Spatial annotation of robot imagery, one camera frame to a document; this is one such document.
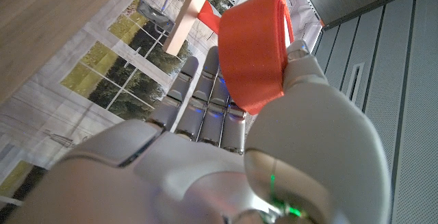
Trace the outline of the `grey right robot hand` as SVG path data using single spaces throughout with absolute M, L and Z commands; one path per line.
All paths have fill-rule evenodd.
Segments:
M 123 121 L 67 153 L 9 223 L 386 223 L 391 180 L 369 118 L 299 40 L 285 94 L 244 154 Z

